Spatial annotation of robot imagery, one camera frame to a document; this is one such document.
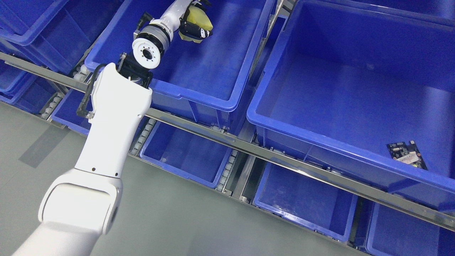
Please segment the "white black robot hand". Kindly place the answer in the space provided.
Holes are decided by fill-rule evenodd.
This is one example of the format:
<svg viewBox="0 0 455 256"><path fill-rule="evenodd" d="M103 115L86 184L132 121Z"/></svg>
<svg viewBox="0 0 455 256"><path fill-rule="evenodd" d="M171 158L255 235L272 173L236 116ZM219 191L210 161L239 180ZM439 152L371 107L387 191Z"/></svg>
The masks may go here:
<svg viewBox="0 0 455 256"><path fill-rule="evenodd" d="M200 43L213 35L213 24L206 14L207 0L176 0L163 15L172 32L178 31L181 39Z"/></svg>

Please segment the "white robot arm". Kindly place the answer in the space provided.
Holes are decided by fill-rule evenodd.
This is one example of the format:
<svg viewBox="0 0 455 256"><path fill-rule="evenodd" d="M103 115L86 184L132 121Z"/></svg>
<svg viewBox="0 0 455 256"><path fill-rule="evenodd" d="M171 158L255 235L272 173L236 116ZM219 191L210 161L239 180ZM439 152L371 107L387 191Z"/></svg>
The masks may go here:
<svg viewBox="0 0 455 256"><path fill-rule="evenodd" d="M115 63L92 77L91 128L81 155L50 185L39 206L40 224L15 256L89 256L112 227L124 163L152 90L122 76Z"/></svg>

